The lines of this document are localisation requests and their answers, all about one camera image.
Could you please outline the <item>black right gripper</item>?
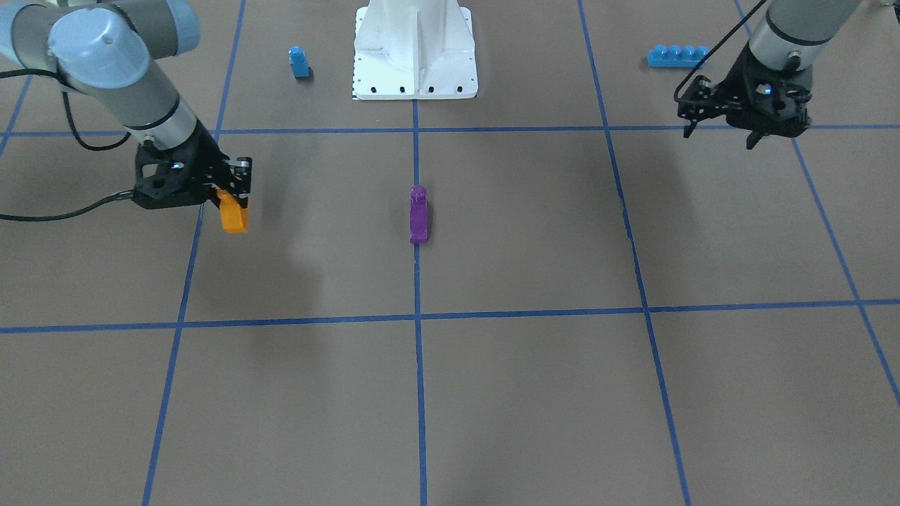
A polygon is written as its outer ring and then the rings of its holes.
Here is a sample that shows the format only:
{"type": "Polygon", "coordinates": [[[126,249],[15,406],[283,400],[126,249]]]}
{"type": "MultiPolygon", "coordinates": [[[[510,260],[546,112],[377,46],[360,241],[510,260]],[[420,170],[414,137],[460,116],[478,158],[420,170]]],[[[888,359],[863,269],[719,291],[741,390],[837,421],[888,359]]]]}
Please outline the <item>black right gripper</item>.
{"type": "Polygon", "coordinates": [[[208,129],[196,124],[175,148],[161,150],[152,140],[137,148],[132,202],[146,210],[219,204],[217,191],[229,189],[228,157],[208,129]]]}

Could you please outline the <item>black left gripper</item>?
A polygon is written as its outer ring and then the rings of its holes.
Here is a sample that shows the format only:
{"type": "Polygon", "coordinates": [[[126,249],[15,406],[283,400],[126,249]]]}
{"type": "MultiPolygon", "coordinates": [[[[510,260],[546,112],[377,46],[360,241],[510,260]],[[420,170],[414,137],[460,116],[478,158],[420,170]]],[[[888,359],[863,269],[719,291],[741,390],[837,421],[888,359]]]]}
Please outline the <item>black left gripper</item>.
{"type": "Polygon", "coordinates": [[[751,131],[746,150],[768,135],[796,138],[812,124],[807,103],[812,99],[813,68],[801,70],[799,58],[788,58],[781,70],[766,67],[752,53],[740,53],[724,80],[724,95],[738,109],[726,113],[728,125],[751,131]]]}

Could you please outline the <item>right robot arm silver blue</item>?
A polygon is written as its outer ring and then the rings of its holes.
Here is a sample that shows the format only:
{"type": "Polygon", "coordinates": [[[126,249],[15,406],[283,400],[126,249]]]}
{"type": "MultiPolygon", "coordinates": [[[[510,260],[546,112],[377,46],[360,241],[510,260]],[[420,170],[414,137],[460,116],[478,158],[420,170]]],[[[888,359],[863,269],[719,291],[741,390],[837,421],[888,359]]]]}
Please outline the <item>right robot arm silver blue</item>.
{"type": "Polygon", "coordinates": [[[239,196],[228,157],[158,66],[199,39],[186,1],[2,6],[2,55],[18,66],[14,74],[92,97],[137,142],[135,184],[117,198],[148,210],[239,196]]]}

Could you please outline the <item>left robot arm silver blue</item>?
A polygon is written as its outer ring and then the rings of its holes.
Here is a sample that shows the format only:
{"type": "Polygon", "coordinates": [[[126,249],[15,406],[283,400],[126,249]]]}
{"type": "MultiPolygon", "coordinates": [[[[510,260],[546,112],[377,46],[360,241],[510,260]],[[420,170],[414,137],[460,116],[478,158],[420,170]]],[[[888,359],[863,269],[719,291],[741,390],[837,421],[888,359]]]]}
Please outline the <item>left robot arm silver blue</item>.
{"type": "Polygon", "coordinates": [[[738,100],[727,124],[746,129],[746,148],[765,136],[796,138],[810,126],[813,63],[859,1],[772,1],[720,89],[738,100]]]}

